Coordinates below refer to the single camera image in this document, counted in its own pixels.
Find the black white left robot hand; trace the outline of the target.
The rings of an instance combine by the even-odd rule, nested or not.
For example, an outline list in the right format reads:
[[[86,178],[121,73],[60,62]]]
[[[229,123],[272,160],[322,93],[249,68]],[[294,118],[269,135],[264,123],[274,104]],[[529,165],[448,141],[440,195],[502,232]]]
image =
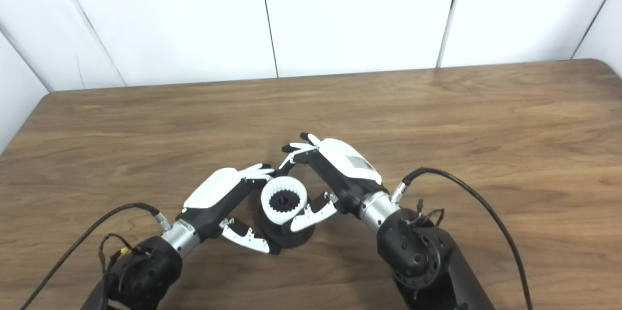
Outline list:
[[[278,255],[281,248],[255,229],[228,215],[256,189],[274,178],[269,164],[218,169],[186,199],[170,231],[162,237],[186,257],[198,244],[222,236],[256,252]]]

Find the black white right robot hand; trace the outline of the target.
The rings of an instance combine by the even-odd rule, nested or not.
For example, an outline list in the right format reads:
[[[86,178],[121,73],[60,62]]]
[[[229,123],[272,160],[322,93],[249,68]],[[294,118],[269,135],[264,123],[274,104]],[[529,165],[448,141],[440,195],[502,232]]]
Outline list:
[[[330,188],[340,213],[364,221],[376,233],[386,219],[398,210],[390,202],[380,173],[353,146],[334,138],[320,140],[311,133],[301,133],[304,142],[282,147],[287,153],[276,175],[287,176],[297,164],[307,164]]]

